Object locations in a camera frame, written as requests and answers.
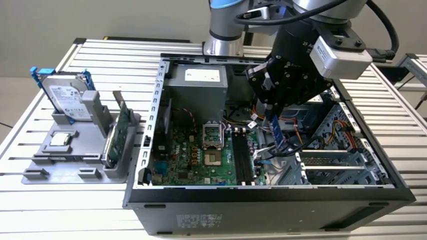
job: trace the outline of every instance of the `circuit board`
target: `circuit board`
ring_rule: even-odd
[[[173,130],[173,145],[169,161],[155,162],[153,183],[163,186],[183,185],[237,185],[237,168],[234,159],[234,142],[231,132],[225,133],[222,150],[203,148],[202,134],[191,137],[193,132],[175,128]],[[247,135],[249,147],[257,145],[257,134]],[[266,184],[265,171],[255,180],[257,185]]]
[[[130,109],[125,101],[121,102],[121,113],[117,118],[117,124],[111,132],[111,138],[107,142],[107,156],[113,164],[117,164],[122,158],[130,127]]]

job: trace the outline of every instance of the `aluminum extrusion table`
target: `aluminum extrusion table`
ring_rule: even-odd
[[[102,103],[111,111],[119,110],[113,91],[122,90],[129,107],[142,115],[134,147],[135,158],[151,107],[161,53],[199,55],[202,45],[86,40],[71,46],[57,67],[58,71],[71,72],[89,69]],[[247,57],[265,57],[269,53],[269,47],[251,46],[245,49]],[[427,124],[374,65],[368,68],[360,80],[344,79],[342,82],[417,196],[417,202],[352,233],[201,235],[191,238],[427,239]],[[134,211],[122,209],[126,184],[22,184],[22,172],[30,166],[30,159],[54,123],[53,110],[53,104],[41,91],[0,145],[0,233],[10,233],[0,235],[0,238],[147,237]]]

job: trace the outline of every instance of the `hard drive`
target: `hard drive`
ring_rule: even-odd
[[[93,121],[89,109],[82,101],[87,90],[97,90],[91,73],[57,72],[53,68],[31,68],[31,76],[53,102],[58,114],[66,114],[70,122]]]

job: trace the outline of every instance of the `label sticker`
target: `label sticker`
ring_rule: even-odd
[[[187,69],[186,81],[221,82],[221,70],[217,69]]]
[[[65,114],[78,121],[91,121],[87,106],[82,102],[79,90],[73,86],[50,86],[54,97]]]
[[[219,228],[223,214],[178,214],[179,228]]]
[[[259,118],[258,114],[254,113],[253,116],[251,116],[251,119],[255,121],[258,118]]]
[[[250,129],[253,129],[257,125],[258,123],[255,121],[251,121],[247,126]]]

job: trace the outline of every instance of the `motherboard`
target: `motherboard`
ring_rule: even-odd
[[[155,173],[153,184],[163,186],[185,185],[214,185],[235,186],[238,185],[239,167],[237,168],[234,138],[235,134],[230,129],[222,129],[223,146],[219,148],[206,147],[205,138],[211,138],[213,142],[219,140],[214,130],[207,130],[207,135],[202,134],[202,127],[197,134],[186,128],[175,128],[171,134],[171,153],[167,161],[155,162]],[[247,156],[251,156],[254,150],[259,147],[258,136],[255,132],[245,135],[247,144]],[[254,164],[251,157],[245,159],[250,166],[251,176],[254,176]],[[257,185],[266,184],[265,171],[261,171],[254,178]]]

